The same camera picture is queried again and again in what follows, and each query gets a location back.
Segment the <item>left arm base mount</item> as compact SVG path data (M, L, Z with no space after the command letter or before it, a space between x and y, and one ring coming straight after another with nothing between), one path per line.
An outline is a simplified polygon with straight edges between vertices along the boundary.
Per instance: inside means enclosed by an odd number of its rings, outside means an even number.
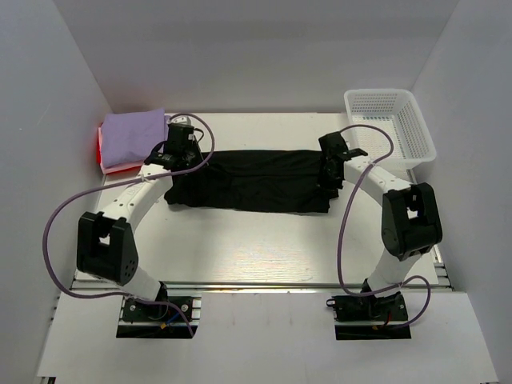
M167 293L169 305L147 305L123 299L116 338L192 339L199 326L201 297Z

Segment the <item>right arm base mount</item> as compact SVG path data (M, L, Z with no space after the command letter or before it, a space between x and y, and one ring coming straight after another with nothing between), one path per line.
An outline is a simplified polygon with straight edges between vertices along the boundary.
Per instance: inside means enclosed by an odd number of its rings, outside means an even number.
M387 341L411 339L406 302L398 292L386 298L333 296L326 306L334 312L337 341Z

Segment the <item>black t-shirt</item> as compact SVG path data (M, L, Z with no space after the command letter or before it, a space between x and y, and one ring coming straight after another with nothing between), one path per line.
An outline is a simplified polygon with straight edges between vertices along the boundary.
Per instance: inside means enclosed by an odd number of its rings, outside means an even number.
M167 204L261 213L326 214L338 190L320 186L321 153L313 150L230 150L177 176Z

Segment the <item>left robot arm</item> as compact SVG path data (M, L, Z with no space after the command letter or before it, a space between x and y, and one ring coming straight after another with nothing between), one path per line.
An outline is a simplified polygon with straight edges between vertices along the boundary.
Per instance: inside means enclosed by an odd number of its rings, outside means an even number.
M96 213L78 221L77 268L112 282L123 292L142 300L150 318L160 319L169 309L164 285L139 265L134 238L141 220L172 186L169 172L189 170L203 161L196 128L184 123L168 125L167 140L157 144L144 161L138 180Z

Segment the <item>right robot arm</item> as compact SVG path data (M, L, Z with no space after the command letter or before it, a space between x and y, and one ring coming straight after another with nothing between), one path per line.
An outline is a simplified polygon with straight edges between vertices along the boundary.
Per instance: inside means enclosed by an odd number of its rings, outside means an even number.
M384 135L388 152L372 159L362 149L350 149L339 132L320 137L322 152L319 181L321 186L342 188L344 182L354 185L348 198L338 235L336 251L340 286L349 295L362 297L362 312L369 318L381 318L390 309L388 296L416 279L408 273L414 264L442 240L442 224L433 187L413 184L394 176L380 166L394 151L394 143ZM342 248L350 210L356 193L362 191L381 207L382 256L373 273L365 280L366 290L350 291L342 272Z

